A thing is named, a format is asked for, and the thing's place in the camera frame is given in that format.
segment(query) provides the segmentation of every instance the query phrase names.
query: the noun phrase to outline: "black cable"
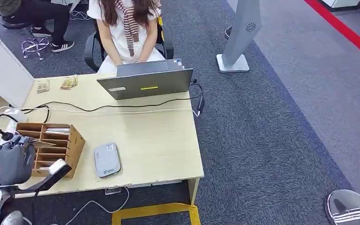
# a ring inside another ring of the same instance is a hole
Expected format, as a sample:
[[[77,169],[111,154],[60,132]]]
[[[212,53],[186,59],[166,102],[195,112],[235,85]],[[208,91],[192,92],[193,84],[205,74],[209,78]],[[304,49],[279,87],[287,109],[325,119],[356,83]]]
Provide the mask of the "black cable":
[[[47,115],[46,115],[46,119],[44,121],[44,123],[46,123],[48,120],[49,120],[49,115],[50,115],[50,110],[49,110],[49,106],[48,105],[40,105],[40,106],[37,106],[35,108],[47,108]],[[28,111],[28,112],[25,112],[24,114],[28,114],[32,111],[34,111],[36,109],[22,109],[21,111]]]
[[[9,118],[11,118],[12,120],[14,120],[16,123],[18,123],[18,121],[17,121],[15,118],[13,118],[13,116],[11,116],[11,115],[1,114],[0,117],[1,117],[1,116],[9,117]]]
[[[48,103],[44,103],[44,104],[41,104],[41,105],[38,105],[37,107],[35,108],[40,108],[44,105],[47,105],[47,104],[51,104],[51,103],[56,103],[56,104],[62,104],[62,105],[70,105],[72,107],[75,107],[77,109],[80,109],[82,111],[85,111],[85,112],[93,112],[93,111],[96,111],[96,110],[99,110],[101,108],[105,108],[105,107],[110,107],[110,108],[142,108],[142,107],[153,107],[153,106],[160,106],[160,105],[163,105],[163,104],[166,104],[168,102],[172,102],[172,101],[182,101],[182,100],[191,100],[191,99],[194,99],[194,98],[199,98],[199,97],[205,97],[204,93],[203,93],[203,89],[202,89],[202,86],[200,84],[198,84],[196,82],[196,79],[192,81],[192,83],[190,84],[190,86],[193,86],[193,85],[196,85],[198,86],[200,89],[201,89],[201,92],[202,94],[198,95],[198,96],[195,96],[195,97],[189,97],[189,98],[176,98],[176,99],[171,99],[171,100],[167,100],[165,102],[162,102],[160,104],[155,104],[155,105],[104,105],[104,106],[100,106],[99,108],[96,108],[96,109],[91,109],[91,110],[87,110],[87,109],[83,109],[79,106],[76,106],[76,105],[73,105],[71,103],[65,103],[65,102],[56,102],[56,101],[52,101],[52,102],[48,102]]]
[[[35,204],[35,200],[37,199],[37,196],[39,194],[39,191],[35,192],[34,198],[32,199],[32,203],[31,203],[31,224],[35,225],[35,209],[34,209],[34,204]]]
[[[62,105],[70,105],[74,108],[77,108],[77,109],[80,109],[82,111],[85,111],[85,112],[93,112],[93,111],[96,111],[96,110],[99,110],[101,108],[106,108],[106,107],[110,107],[110,108],[142,108],[142,107],[151,107],[151,106],[160,106],[160,105],[163,105],[163,104],[166,104],[168,102],[172,102],[172,101],[180,101],[180,100],[191,100],[191,99],[194,99],[194,98],[199,98],[201,95],[198,95],[196,97],[189,97],[189,98],[176,98],[176,99],[171,99],[171,100],[167,100],[165,102],[162,102],[160,104],[155,104],[155,105],[104,105],[104,106],[100,106],[99,108],[96,108],[96,109],[91,109],[91,110],[88,110],[88,109],[83,109],[79,106],[76,106],[76,105],[73,105],[71,103],[65,103],[65,102],[56,102],[56,101],[53,101],[53,102],[48,102],[48,103],[44,103],[42,105],[47,105],[47,104],[51,104],[51,103],[57,103],[57,104],[62,104]]]

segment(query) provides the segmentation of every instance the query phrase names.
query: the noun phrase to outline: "white label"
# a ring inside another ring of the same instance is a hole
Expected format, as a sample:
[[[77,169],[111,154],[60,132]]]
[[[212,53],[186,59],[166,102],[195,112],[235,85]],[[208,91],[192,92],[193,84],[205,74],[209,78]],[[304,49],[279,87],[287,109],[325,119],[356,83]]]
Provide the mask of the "white label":
[[[119,90],[126,90],[125,87],[118,87],[118,88],[110,88],[109,91],[119,91]]]
[[[113,151],[114,150],[114,146],[112,144],[107,145],[107,151]]]

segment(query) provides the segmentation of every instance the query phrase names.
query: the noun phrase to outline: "office chair armrest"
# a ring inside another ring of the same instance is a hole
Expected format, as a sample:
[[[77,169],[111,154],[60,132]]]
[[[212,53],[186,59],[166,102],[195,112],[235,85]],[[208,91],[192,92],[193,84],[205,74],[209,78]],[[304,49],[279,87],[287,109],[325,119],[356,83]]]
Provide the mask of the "office chair armrest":
[[[173,59],[173,56],[174,56],[172,35],[170,34],[169,30],[165,26],[161,25],[161,27],[162,27],[162,31],[164,33],[164,39],[165,39],[162,43],[162,45],[164,46],[165,58],[167,60],[171,60],[171,59]]]
[[[95,72],[97,72],[99,69],[93,58],[94,43],[95,40],[97,40],[96,35],[97,33],[94,32],[88,37],[88,39],[86,40],[85,51],[83,52],[83,57],[85,58],[86,64],[88,64],[88,66]]]

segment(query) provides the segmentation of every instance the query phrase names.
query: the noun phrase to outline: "desk leg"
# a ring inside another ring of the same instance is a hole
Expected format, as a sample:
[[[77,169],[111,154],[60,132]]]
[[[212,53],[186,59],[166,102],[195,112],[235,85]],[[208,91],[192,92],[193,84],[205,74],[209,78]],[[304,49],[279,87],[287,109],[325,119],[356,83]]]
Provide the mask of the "desk leg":
[[[191,205],[194,205],[198,184],[199,184],[199,178],[188,180],[188,189],[190,191]]]

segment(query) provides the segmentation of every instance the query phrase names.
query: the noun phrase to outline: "white cabinet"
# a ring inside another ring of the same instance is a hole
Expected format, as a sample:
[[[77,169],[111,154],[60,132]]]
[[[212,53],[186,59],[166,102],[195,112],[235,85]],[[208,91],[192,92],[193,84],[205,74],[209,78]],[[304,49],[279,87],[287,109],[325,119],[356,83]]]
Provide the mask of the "white cabinet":
[[[328,6],[332,8],[356,6],[360,0],[323,0]]]
[[[0,40],[0,96],[22,107],[33,84],[34,78]]]

